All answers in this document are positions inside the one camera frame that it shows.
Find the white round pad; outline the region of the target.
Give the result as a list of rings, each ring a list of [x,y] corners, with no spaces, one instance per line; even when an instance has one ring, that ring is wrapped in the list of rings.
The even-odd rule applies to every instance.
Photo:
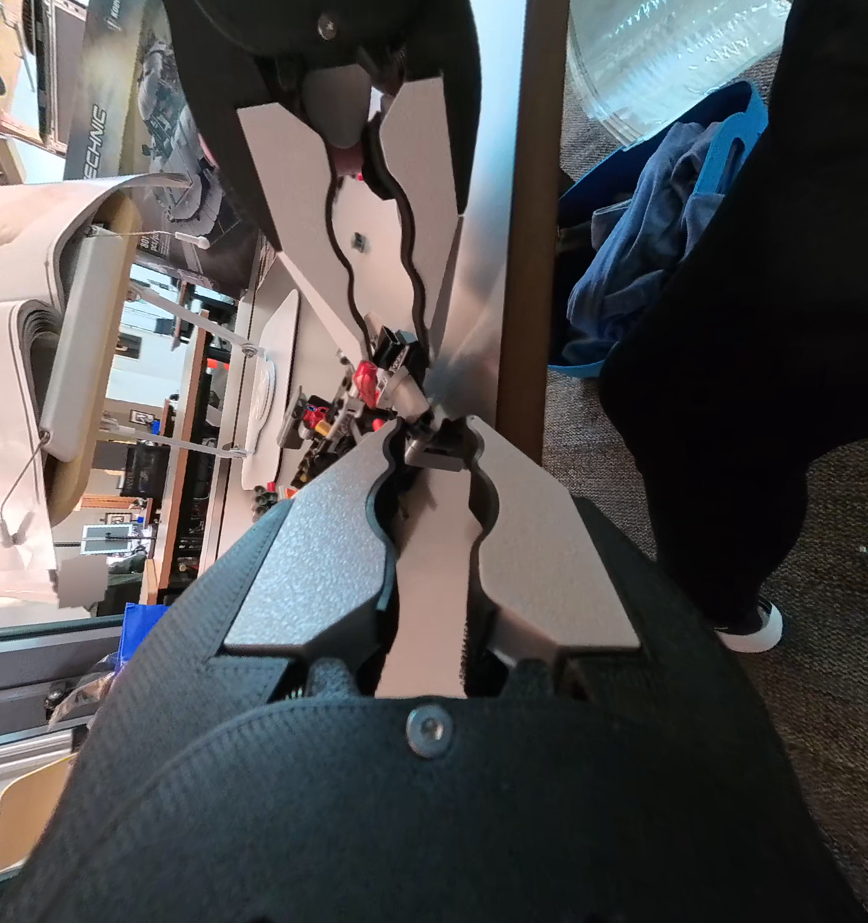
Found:
[[[263,354],[257,357],[252,394],[248,410],[246,450],[255,452],[276,393],[277,374],[273,360]]]

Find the white shoe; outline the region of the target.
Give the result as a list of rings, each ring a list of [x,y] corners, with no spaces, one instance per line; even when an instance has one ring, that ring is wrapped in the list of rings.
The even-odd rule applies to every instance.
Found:
[[[760,654],[779,645],[784,618],[773,602],[760,596],[749,616],[738,624],[715,629],[718,639],[731,652]]]

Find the lego car chassis model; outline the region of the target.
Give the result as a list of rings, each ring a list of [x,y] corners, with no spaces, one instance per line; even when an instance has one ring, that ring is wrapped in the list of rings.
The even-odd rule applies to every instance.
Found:
[[[386,370],[371,361],[357,366],[345,362],[346,375],[335,398],[306,396],[291,400],[279,433],[283,450],[304,449],[287,484],[276,478],[254,488],[252,522],[296,493],[341,460],[365,437],[394,419],[394,412],[378,405]]]

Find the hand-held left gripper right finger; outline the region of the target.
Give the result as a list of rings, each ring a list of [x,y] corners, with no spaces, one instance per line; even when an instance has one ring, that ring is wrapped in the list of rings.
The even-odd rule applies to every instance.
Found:
[[[486,649],[507,664],[560,665],[640,640],[566,488],[480,417],[467,417],[472,486],[484,490],[474,576]]]

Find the lego set box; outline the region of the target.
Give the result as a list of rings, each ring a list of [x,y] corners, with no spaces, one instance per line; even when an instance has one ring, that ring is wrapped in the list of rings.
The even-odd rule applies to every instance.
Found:
[[[260,255],[201,143],[163,2],[87,6],[64,177],[135,177],[131,237],[141,266],[239,298]]]

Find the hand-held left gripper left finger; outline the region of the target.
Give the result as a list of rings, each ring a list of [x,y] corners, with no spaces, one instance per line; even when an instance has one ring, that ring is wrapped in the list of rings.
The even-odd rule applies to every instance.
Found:
[[[392,420],[284,503],[260,571],[223,639],[232,655],[352,671],[380,648],[380,618],[394,591],[395,549],[374,503],[394,474]]]

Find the clear plastic sheet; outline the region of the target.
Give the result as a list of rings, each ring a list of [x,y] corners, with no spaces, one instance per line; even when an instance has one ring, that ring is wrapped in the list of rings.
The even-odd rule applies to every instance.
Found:
[[[786,1],[571,1],[567,65],[588,119],[622,144],[659,132],[777,51]]]

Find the blue plastic bag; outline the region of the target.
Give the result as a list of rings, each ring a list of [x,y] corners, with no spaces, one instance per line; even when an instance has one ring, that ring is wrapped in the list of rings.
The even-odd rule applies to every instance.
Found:
[[[120,640],[114,659],[114,674],[118,675],[137,652],[140,644],[167,612],[166,605],[128,603],[125,606]]]

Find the aluminium frame rail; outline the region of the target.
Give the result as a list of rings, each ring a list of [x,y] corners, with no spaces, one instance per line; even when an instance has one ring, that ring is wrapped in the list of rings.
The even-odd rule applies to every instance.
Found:
[[[97,705],[50,724],[64,698],[117,652],[123,617],[88,617],[0,629],[0,775],[76,751]]]

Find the wooden shelf unit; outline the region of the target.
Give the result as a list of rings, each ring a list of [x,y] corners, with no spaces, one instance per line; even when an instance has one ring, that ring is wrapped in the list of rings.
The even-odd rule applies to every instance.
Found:
[[[194,427],[198,417],[201,389],[209,384],[205,377],[208,375],[207,351],[210,340],[209,333],[201,328],[194,328],[187,345],[172,436],[183,443],[200,441],[200,437],[194,435]],[[186,472],[195,452],[182,446],[169,448],[154,548],[143,571],[140,603],[144,605],[159,604],[169,591],[181,531],[182,507],[192,492],[186,487]]]

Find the small grey red lego subassembly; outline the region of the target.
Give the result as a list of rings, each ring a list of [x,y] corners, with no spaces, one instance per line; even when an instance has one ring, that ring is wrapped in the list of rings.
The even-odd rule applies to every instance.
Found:
[[[424,391],[428,357],[417,337],[383,326],[371,340],[371,356],[359,363],[352,388],[374,429],[399,424],[404,464],[460,472],[465,467],[464,421],[450,419]]]

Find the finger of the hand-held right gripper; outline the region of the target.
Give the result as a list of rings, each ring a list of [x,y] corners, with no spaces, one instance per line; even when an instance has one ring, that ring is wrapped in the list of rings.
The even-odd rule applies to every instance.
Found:
[[[463,220],[454,182],[444,79],[406,82],[374,113],[368,152],[396,193],[371,207],[364,257],[364,315],[382,326],[443,340]]]
[[[353,271],[331,225],[335,184],[324,141],[277,102],[236,114],[282,263],[347,359],[369,359],[366,325],[353,304]]]

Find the person's black trouser leg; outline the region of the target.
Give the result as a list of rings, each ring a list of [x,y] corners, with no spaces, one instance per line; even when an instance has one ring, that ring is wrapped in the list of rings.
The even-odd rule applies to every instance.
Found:
[[[768,110],[599,383],[657,561],[713,629],[796,544],[809,466],[868,438],[868,1],[792,3]]]

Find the grey desk mat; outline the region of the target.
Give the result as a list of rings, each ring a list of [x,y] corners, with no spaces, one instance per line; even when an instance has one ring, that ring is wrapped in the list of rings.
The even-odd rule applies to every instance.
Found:
[[[298,290],[293,289],[268,319],[260,335],[259,352],[253,360],[253,379],[257,357],[265,354],[276,365],[277,384],[273,406],[260,433],[255,452],[246,450],[245,439],[244,451],[246,455],[242,459],[241,466],[241,487],[244,491],[254,491],[258,486],[266,487],[268,483],[276,479],[276,471],[282,452],[282,444],[278,439],[283,429],[290,401],[290,379],[298,333],[299,312],[300,293]]]

